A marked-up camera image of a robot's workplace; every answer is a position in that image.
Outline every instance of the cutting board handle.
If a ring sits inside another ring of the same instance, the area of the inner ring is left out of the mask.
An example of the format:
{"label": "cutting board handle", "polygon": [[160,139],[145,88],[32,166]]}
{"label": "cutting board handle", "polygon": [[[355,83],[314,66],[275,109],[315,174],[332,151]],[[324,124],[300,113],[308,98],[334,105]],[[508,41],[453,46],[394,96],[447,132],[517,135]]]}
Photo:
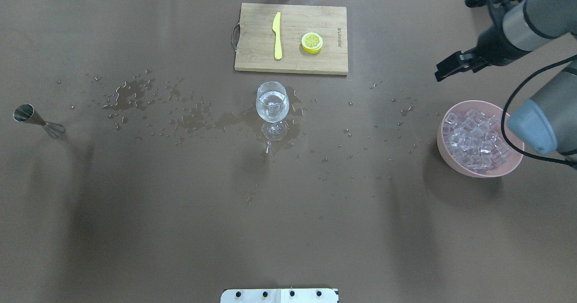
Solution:
{"label": "cutting board handle", "polygon": [[[237,43],[234,43],[234,32],[237,30],[238,27],[238,36],[237,36]],[[237,45],[238,45],[238,41],[241,38],[241,21],[239,20],[237,25],[234,26],[233,28],[233,35],[230,38],[230,43],[233,45],[234,47],[234,52],[236,53],[238,51]]]}

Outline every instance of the pink bowl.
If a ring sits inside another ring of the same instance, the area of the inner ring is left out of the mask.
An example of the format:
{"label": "pink bowl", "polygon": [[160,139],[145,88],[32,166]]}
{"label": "pink bowl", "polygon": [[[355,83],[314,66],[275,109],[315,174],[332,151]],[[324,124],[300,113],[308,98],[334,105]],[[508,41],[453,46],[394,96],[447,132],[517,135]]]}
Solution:
{"label": "pink bowl", "polygon": [[[514,150],[513,150],[513,153],[511,155],[509,155],[509,157],[507,157],[506,163],[504,163],[503,165],[501,165],[499,167],[487,170],[485,172],[485,174],[480,174],[480,173],[471,171],[471,170],[467,169],[466,167],[464,167],[463,165],[460,165],[455,160],[455,158],[451,155],[451,153],[449,153],[449,150],[445,146],[445,139],[444,139],[443,133],[441,131],[441,128],[443,126],[443,121],[445,120],[445,117],[447,117],[447,114],[449,114],[450,112],[458,112],[460,114],[465,114],[469,109],[474,109],[477,111],[486,112],[489,115],[496,115],[499,118],[503,114],[503,110],[501,108],[499,108],[498,106],[495,106],[494,104],[492,104],[490,102],[481,101],[481,100],[463,101],[463,102],[459,102],[458,104],[452,106],[451,109],[449,109],[449,111],[447,111],[447,113],[445,113],[445,116],[443,116],[443,120],[441,121],[441,124],[439,125],[439,131],[437,132],[437,146],[439,147],[439,152],[441,153],[441,157],[443,157],[443,160],[445,160],[445,162],[447,162],[447,164],[451,168],[453,168],[455,171],[460,172],[461,174],[464,174],[466,176],[472,176],[475,178],[493,178],[496,176],[504,176],[504,175],[508,174],[509,172],[513,171],[515,168],[517,168],[517,166],[521,163],[521,159],[523,159],[523,155],[517,151],[514,151]],[[523,143],[519,138],[517,138],[517,136],[515,136],[515,134],[513,134],[507,128],[507,126],[505,126],[505,131],[507,132],[507,137],[509,138],[509,140],[511,140],[511,142],[513,144],[515,144],[516,147],[520,148],[521,150],[525,150],[525,143]],[[499,128],[499,130],[496,130],[495,132],[499,133],[499,137],[503,138],[503,135],[501,134],[500,128]]]}

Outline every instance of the yellow lemon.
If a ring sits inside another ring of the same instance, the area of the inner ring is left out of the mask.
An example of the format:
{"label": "yellow lemon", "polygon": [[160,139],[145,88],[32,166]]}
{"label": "yellow lemon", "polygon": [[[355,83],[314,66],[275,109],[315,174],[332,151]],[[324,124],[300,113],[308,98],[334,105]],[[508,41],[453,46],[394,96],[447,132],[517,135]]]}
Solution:
{"label": "yellow lemon", "polygon": [[323,48],[323,38],[315,32],[307,32],[301,39],[301,46],[309,54],[318,54]]}

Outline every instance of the yellow knife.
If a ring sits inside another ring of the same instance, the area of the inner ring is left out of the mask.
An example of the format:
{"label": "yellow knife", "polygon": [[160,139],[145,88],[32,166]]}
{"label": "yellow knife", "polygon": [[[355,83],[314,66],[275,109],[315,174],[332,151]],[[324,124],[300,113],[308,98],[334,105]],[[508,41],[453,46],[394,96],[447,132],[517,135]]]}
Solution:
{"label": "yellow knife", "polygon": [[283,49],[280,46],[280,13],[276,13],[272,21],[272,31],[275,32],[275,59],[283,58]]}

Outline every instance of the metal jigger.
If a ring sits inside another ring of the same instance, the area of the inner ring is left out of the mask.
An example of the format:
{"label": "metal jigger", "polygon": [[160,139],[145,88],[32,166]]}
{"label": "metal jigger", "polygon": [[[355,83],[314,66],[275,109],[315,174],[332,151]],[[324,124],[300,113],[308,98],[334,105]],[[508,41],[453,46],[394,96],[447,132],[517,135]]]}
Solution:
{"label": "metal jigger", "polygon": [[46,122],[42,117],[40,117],[31,104],[23,104],[16,108],[16,110],[14,110],[14,120],[17,122],[40,125],[51,138],[58,138],[64,134],[64,126]]}

